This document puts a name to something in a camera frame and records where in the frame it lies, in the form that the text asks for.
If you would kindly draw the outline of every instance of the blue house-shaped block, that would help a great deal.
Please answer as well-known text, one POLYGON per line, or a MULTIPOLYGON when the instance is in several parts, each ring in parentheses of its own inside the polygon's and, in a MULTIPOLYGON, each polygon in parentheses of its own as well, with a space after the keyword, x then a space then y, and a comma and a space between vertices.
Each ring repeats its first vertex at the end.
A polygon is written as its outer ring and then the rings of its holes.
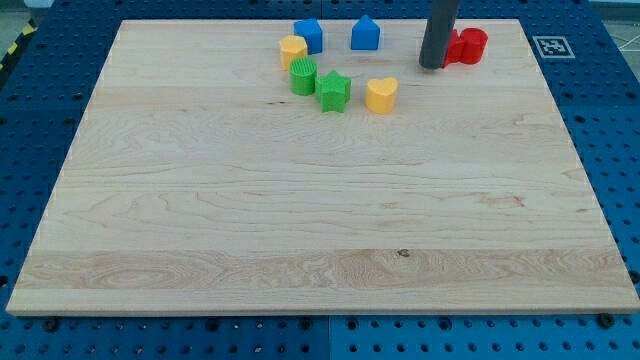
POLYGON ((364 15, 351 29, 351 50, 378 50, 380 26, 364 15))
POLYGON ((296 21, 293 23, 293 33, 307 42, 309 55, 322 52, 322 28, 317 19, 296 21))

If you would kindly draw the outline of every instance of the wood grain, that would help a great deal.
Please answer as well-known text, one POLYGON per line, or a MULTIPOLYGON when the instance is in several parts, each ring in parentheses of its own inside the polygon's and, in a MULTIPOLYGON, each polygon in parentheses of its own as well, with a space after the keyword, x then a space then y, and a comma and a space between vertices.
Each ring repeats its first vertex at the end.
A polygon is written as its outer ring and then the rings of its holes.
POLYGON ((517 21, 425 71, 423 21, 352 52, 344 114, 288 90, 290 21, 124 21, 8 311, 20 316, 532 314, 640 304, 517 21), (366 81, 394 76, 387 116, 366 81))

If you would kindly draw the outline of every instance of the black cylinder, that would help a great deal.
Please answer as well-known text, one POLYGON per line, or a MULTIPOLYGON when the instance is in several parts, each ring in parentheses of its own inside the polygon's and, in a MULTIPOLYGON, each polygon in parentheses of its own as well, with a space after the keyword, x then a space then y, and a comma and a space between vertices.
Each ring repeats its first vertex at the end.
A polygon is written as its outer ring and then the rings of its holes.
POLYGON ((439 69, 444 64, 460 1, 434 0, 420 49, 419 61, 422 67, 439 69))

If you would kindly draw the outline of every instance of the green cylinder block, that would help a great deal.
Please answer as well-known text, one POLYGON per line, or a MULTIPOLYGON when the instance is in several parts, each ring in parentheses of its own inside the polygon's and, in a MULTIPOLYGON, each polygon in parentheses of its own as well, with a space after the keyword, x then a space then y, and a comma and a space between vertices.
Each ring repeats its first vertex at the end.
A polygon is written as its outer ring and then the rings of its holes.
POLYGON ((291 91, 296 95, 307 96, 316 90, 318 65, 313 59, 302 57, 293 60, 289 67, 291 91))

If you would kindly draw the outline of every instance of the green block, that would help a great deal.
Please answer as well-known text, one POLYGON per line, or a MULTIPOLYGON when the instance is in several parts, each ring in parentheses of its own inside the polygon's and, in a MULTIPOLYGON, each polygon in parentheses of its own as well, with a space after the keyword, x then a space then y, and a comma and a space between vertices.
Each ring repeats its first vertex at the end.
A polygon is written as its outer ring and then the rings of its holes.
POLYGON ((322 112, 344 112, 346 103, 351 99, 351 79, 335 70, 316 78, 316 98, 322 112))
POLYGON ((297 58, 289 67, 291 91, 296 95, 307 96, 316 89, 318 66, 308 57, 297 58))

